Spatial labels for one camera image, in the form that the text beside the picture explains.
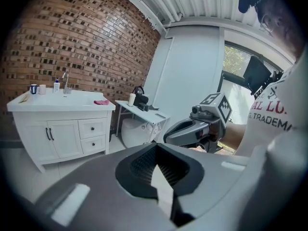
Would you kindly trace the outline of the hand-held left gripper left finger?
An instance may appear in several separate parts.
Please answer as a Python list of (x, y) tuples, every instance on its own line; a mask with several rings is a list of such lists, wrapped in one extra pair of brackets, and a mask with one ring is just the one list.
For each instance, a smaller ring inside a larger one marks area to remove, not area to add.
[(53, 231), (170, 231), (151, 186), (155, 143), (94, 158), (53, 184), (36, 201)]

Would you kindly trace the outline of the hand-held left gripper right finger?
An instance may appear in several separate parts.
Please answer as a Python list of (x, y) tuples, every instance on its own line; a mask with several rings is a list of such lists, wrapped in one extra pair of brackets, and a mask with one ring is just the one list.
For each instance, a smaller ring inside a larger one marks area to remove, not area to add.
[(251, 157), (208, 154), (158, 144), (175, 194), (173, 220), (156, 221), (158, 231), (240, 231), (244, 209), (264, 165), (264, 150)]

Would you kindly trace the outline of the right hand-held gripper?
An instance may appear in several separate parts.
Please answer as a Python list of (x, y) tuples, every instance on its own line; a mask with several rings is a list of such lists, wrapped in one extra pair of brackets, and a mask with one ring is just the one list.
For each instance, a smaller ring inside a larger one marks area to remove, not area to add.
[[(218, 151), (218, 141), (226, 131), (232, 108), (223, 92), (209, 94), (200, 104), (192, 107), (190, 118), (182, 120), (168, 129), (164, 134), (164, 143), (173, 145), (199, 145), (208, 153)], [(219, 123), (219, 139), (209, 139), (207, 128)]]

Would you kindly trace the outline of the person's right hand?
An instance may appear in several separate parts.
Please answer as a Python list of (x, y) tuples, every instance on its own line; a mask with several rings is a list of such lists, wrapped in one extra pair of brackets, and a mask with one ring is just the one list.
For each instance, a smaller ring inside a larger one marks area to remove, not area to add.
[(213, 142), (217, 142), (219, 139), (219, 123), (209, 125), (209, 139)]

